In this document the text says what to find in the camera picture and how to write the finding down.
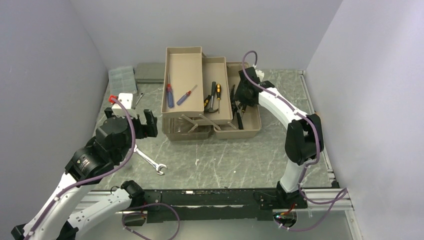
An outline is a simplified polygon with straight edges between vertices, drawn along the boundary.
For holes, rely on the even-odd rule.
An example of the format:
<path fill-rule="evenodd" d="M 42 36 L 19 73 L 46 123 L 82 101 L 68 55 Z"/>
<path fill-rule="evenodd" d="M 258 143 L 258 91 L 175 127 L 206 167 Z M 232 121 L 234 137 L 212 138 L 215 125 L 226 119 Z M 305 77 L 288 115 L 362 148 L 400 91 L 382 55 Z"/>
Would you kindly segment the black handled pliers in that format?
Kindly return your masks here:
<path fill-rule="evenodd" d="M 231 111 L 234 113 L 237 110 L 237 103 L 235 100 L 235 85 L 233 85 L 230 89 L 229 99 L 230 99 Z"/>

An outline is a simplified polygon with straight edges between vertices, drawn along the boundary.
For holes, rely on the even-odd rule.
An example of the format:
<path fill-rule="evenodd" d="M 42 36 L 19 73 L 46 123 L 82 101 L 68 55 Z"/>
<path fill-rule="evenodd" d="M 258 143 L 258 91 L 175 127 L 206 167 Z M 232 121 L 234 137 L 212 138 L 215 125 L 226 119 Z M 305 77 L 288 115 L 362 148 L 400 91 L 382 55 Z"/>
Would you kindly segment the small black yellow screwdriver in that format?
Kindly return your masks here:
<path fill-rule="evenodd" d="M 212 98 L 212 96 L 209 94 L 209 95 L 205 98 L 205 100 L 203 101 L 203 107 L 204 107 L 204 109 L 206 109 L 206 108 L 207 108 L 207 106 L 208 106 L 208 104 L 209 104 L 209 102 L 210 102 L 211 98 Z"/>

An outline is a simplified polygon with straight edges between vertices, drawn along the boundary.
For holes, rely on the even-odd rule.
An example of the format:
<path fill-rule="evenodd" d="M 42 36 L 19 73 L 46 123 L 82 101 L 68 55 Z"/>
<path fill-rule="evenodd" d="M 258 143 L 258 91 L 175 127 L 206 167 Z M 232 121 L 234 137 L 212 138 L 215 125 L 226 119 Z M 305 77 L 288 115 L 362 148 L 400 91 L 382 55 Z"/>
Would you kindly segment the short claw hammer black grip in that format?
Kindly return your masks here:
<path fill-rule="evenodd" d="M 216 86 L 217 83 L 215 81 L 212 82 L 211 85 L 211 100 L 208 104 L 208 106 L 206 107 L 206 109 L 204 109 L 205 113 L 215 113 L 218 111 L 218 109 L 214 109 L 214 100 L 215 100 L 215 95 L 216 95 Z"/>

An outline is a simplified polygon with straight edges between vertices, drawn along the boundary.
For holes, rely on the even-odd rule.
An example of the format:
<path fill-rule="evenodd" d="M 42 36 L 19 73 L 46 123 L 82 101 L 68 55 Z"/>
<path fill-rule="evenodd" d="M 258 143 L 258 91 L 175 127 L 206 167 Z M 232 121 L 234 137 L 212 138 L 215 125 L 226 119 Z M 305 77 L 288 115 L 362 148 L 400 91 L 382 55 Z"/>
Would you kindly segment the blue handled screwdriver red collar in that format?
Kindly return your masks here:
<path fill-rule="evenodd" d="M 171 78 L 170 73 L 167 72 L 167 86 L 166 86 L 166 99 L 167 99 L 167 105 L 171 109 L 174 107 L 174 97 L 173 97 L 173 90 L 171 86 Z"/>

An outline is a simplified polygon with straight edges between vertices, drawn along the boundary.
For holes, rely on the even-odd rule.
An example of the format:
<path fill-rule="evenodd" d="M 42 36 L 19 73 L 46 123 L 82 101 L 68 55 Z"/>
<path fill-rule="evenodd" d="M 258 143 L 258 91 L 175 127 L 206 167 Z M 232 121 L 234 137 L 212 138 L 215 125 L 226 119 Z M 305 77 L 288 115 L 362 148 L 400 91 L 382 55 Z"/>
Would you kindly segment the small blue precision screwdriver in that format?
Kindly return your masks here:
<path fill-rule="evenodd" d="M 191 93 L 197 88 L 197 84 L 193 86 L 193 88 L 189 91 L 187 91 L 177 102 L 176 104 L 178 106 L 182 105 L 183 102 L 191 95 Z"/>

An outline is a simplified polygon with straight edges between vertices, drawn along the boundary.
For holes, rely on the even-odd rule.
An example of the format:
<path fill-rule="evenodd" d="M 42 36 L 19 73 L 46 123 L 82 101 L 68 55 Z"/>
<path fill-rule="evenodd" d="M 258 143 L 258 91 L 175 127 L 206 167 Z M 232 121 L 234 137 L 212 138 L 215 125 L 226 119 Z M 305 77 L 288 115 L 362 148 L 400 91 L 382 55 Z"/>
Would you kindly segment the beige plastic toolbox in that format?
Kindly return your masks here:
<path fill-rule="evenodd" d="M 165 54 L 165 72 L 163 97 L 161 104 L 162 132 L 170 141 L 205 140 L 211 134 L 218 139 L 253 138 L 262 128 L 259 108 L 247 107 L 241 115 L 243 130 L 238 128 L 236 111 L 241 106 L 236 101 L 237 110 L 232 112 L 230 90 L 234 94 L 240 82 L 239 71 L 249 68 L 250 64 L 228 62 L 224 56 L 206 56 L 200 46 L 167 47 Z M 174 107 L 167 103 L 167 72 L 170 75 Z M 221 84 L 219 112 L 204 112 L 204 100 L 211 94 L 212 82 Z M 182 103 L 177 101 L 189 90 L 197 88 Z"/>

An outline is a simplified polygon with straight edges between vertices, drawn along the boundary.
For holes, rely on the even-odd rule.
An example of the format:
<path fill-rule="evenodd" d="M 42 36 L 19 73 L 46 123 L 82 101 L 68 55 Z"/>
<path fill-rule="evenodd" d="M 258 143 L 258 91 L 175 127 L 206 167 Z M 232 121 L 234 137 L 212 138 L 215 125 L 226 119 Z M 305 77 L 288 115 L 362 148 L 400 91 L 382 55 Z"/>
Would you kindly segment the large black yellow screwdriver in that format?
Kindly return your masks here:
<path fill-rule="evenodd" d="M 221 94 L 222 94 L 222 87 L 221 84 L 217 84 L 216 85 L 216 99 L 217 99 L 217 103 L 218 103 L 218 113 L 220 112 L 220 101 L 221 101 Z"/>
<path fill-rule="evenodd" d="M 246 112 L 246 108 L 247 108 L 247 105 L 245 105 L 245 104 L 240 105 L 240 114 L 241 115 L 243 115 Z"/>

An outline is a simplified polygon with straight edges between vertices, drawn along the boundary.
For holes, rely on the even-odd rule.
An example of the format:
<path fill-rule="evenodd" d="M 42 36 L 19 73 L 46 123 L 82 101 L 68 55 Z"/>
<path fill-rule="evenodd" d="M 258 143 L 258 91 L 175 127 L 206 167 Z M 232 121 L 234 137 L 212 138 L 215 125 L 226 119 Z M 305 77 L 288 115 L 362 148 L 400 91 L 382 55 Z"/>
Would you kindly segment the long claw hammer black grip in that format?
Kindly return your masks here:
<path fill-rule="evenodd" d="M 244 126 L 243 126 L 242 117 L 241 117 L 240 112 L 237 110 L 235 112 L 235 115 L 236 115 L 236 119 L 237 119 L 238 129 L 239 130 L 243 130 L 244 129 Z"/>

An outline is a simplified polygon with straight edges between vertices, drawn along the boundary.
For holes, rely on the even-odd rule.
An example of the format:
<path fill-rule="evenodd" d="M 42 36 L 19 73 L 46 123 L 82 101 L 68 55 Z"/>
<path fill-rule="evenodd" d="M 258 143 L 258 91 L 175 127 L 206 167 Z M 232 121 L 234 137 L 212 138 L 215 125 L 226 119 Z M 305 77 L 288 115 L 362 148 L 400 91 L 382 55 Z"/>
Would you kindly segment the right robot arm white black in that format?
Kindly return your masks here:
<path fill-rule="evenodd" d="M 319 161 L 324 149 L 322 123 L 317 114 L 307 114 L 289 102 L 274 84 L 261 81 L 259 73 L 254 67 L 239 71 L 235 99 L 245 106 L 262 106 L 286 129 L 284 149 L 289 161 L 279 180 L 282 190 L 275 194 L 275 200 L 287 208 L 295 201 L 294 192 L 299 190 L 306 168 Z"/>

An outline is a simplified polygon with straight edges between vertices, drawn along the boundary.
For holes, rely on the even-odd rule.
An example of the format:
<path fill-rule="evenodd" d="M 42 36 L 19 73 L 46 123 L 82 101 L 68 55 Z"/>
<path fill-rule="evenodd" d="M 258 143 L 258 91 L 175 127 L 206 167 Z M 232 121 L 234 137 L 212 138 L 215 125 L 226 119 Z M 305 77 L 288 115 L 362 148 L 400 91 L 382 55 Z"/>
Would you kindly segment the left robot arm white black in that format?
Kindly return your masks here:
<path fill-rule="evenodd" d="M 77 240 L 115 212 L 139 209 L 145 201 L 145 192 L 133 180 L 127 180 L 105 200 L 74 212 L 107 173 L 129 161 L 137 139 L 157 137 L 157 117 L 149 109 L 143 112 L 145 124 L 138 114 L 127 118 L 108 107 L 106 120 L 87 144 L 74 153 L 48 201 L 30 222 L 15 226 L 12 237 L 15 240 Z"/>

